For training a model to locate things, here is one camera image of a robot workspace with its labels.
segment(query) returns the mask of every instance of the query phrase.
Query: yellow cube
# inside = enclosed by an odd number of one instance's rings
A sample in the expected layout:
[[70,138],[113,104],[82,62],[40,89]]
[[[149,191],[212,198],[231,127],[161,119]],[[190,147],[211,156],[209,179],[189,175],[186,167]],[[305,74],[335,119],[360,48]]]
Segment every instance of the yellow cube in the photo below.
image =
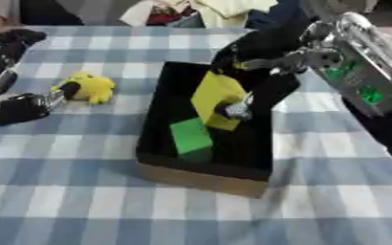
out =
[[246,94],[237,80],[207,72],[193,94],[191,102],[205,125],[232,131],[240,120],[228,119],[216,114],[215,107],[220,102],[238,102]]

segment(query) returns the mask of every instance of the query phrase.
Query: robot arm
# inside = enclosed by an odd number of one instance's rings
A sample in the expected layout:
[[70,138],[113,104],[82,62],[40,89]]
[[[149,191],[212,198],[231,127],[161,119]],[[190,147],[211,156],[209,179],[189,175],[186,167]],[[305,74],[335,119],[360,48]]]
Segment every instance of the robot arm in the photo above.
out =
[[[229,118],[250,120],[252,114],[270,111],[274,104],[260,104],[263,100],[257,97],[266,97],[266,91],[275,89],[281,82],[289,82],[294,74],[311,68],[342,95],[352,115],[392,155],[392,37],[381,33],[363,16],[347,12],[332,23],[313,23],[299,41],[298,48],[293,50],[289,46],[289,51],[281,56],[266,56],[260,51],[259,57],[248,59],[239,54],[245,52],[239,45],[240,40],[233,43],[237,48],[231,52],[233,58],[229,59],[232,60],[229,67],[232,68],[229,69],[234,72],[224,73],[233,76],[236,71],[264,71],[270,77],[266,83],[272,82],[272,85],[262,84],[251,88],[241,102],[220,103],[216,108],[217,113]],[[226,59],[219,56],[214,58],[213,69],[223,72],[217,68],[218,60]]]
[[271,75],[297,74],[310,67],[365,116],[392,114],[392,37],[363,16],[347,12],[334,23],[311,24],[299,41],[299,48],[283,56],[234,58],[232,66],[247,72],[266,69]]
[[[13,71],[14,64],[29,47],[45,38],[45,33],[22,29],[0,33],[0,96],[8,92],[17,80],[17,74]],[[59,104],[71,98],[78,89],[78,84],[68,83],[47,95],[23,94],[0,100],[0,125],[46,117]]]

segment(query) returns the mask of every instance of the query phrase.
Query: white cloth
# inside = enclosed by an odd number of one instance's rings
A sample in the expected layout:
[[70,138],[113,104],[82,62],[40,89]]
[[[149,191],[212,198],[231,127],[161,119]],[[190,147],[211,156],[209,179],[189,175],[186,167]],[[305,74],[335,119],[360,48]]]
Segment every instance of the white cloth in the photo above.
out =
[[154,4],[154,1],[141,1],[129,8],[120,20],[133,27],[145,26]]
[[197,0],[200,4],[206,5],[219,12],[225,18],[245,14],[250,10],[268,11],[276,0]]
[[276,0],[191,0],[207,28],[244,27],[250,10],[269,11]]

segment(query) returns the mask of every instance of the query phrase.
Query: person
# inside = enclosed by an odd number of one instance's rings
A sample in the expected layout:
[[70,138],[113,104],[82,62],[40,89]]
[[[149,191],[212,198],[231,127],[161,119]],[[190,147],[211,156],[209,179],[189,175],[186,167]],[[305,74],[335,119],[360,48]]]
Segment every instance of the person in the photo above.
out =
[[0,32],[22,24],[80,26],[83,22],[56,0],[0,0]]

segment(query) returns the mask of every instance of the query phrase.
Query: table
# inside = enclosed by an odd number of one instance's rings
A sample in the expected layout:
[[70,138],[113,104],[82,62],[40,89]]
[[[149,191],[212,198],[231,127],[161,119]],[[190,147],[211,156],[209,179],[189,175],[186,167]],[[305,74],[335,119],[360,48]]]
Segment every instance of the table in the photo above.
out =
[[392,159],[313,72],[273,111],[274,173],[261,199],[156,184],[134,147],[166,60],[209,62],[246,31],[45,27],[11,93],[74,71],[117,83],[0,128],[0,245],[392,244]]

